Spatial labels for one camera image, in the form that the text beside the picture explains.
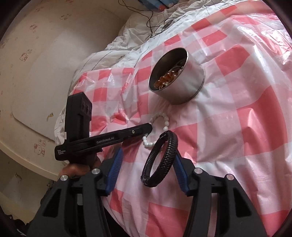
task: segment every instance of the screw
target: screw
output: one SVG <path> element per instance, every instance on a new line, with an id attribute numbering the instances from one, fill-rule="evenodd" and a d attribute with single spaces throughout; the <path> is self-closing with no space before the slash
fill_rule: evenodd
<path id="1" fill-rule="evenodd" d="M 62 181 L 66 181 L 66 180 L 68 179 L 68 175 L 62 175 L 62 176 L 60 177 L 60 179 L 61 179 Z"/>
<path id="2" fill-rule="evenodd" d="M 95 169 L 93 169 L 91 172 L 92 172 L 94 175 L 97 175 L 97 174 L 100 173 L 100 169 L 95 168 Z"/>
<path id="3" fill-rule="evenodd" d="M 195 168 L 195 169 L 194 169 L 194 172 L 195 172 L 196 174 L 201 174 L 201 173 L 203 173 L 203 170 L 202 170 L 201 168 Z"/>
<path id="4" fill-rule="evenodd" d="M 226 175 L 226 178 L 227 178 L 228 180 L 234 180 L 234 176 L 233 176 L 232 174 L 228 174 L 228 175 Z"/>

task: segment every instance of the checkered tablecloth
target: checkered tablecloth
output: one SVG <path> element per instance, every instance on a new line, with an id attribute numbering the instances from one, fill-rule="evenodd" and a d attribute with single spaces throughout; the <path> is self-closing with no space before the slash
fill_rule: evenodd
<path id="1" fill-rule="evenodd" d="M 234 174 L 272 236 L 291 208 L 291 41 L 262 1 L 239 2 L 157 46 L 135 68 L 84 73 L 74 93 L 84 91 L 93 103 L 91 136 L 166 112 L 181 155 L 211 175 Z M 206 71 L 201 92 L 183 105 L 170 105 L 147 85 L 155 63 L 176 47 L 186 48 Z M 157 140 L 162 128 L 156 120 L 148 140 Z M 149 152 L 142 142 L 124 150 L 116 188 L 104 205 L 130 236 L 180 237 L 192 199 L 173 169 L 157 187 L 142 185 Z"/>

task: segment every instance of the plastic sheet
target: plastic sheet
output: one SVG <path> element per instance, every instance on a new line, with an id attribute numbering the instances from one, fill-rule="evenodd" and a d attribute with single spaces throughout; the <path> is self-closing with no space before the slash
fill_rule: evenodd
<path id="1" fill-rule="evenodd" d="M 74 93 L 84 91 L 93 102 L 91 135 L 166 112 L 181 155 L 211 175 L 234 174 L 272 236 L 291 208 L 291 45 L 269 7 L 243 1 L 166 40 L 134 68 L 84 73 Z M 183 105 L 170 105 L 147 85 L 155 63 L 176 47 L 186 48 L 206 71 L 201 92 Z M 147 140 L 157 140 L 162 128 L 157 119 Z M 180 190 L 173 169 L 157 187 L 142 185 L 149 152 L 142 141 L 124 151 L 116 188 L 104 205 L 130 236 L 182 236 L 192 199 Z"/>

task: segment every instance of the metal pin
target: metal pin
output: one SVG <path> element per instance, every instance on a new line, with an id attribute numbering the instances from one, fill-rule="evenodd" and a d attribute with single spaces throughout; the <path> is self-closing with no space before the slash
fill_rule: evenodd
<path id="1" fill-rule="evenodd" d="M 100 169 L 95 168 L 95 169 L 93 169 L 91 172 L 92 172 L 94 175 L 97 175 L 97 174 L 100 173 Z"/>
<path id="2" fill-rule="evenodd" d="M 228 174 L 228 175 L 226 175 L 226 178 L 227 178 L 228 180 L 234 180 L 234 176 L 233 176 L 232 174 Z"/>
<path id="3" fill-rule="evenodd" d="M 203 173 L 203 170 L 202 170 L 201 168 L 195 168 L 195 169 L 194 169 L 194 172 L 195 172 L 196 174 L 201 174 L 201 173 Z"/>
<path id="4" fill-rule="evenodd" d="M 67 179 L 68 179 L 68 175 L 62 175 L 60 177 L 60 180 L 62 180 L 62 181 L 66 181 Z"/>

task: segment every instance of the black braided bracelet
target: black braided bracelet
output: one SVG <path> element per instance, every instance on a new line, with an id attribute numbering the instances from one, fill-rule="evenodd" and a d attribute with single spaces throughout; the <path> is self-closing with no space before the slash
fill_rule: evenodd
<path id="1" fill-rule="evenodd" d="M 157 167 L 156 171 L 150 177 L 150 172 L 161 147 L 167 141 L 166 151 L 163 155 L 163 158 Z M 172 131 L 166 131 L 162 133 L 157 140 L 156 144 L 152 148 L 146 163 L 143 168 L 143 172 L 141 175 L 142 183 L 147 187 L 156 187 L 161 181 L 165 178 L 167 173 L 169 172 L 176 155 L 176 151 L 178 148 L 178 137 Z"/>

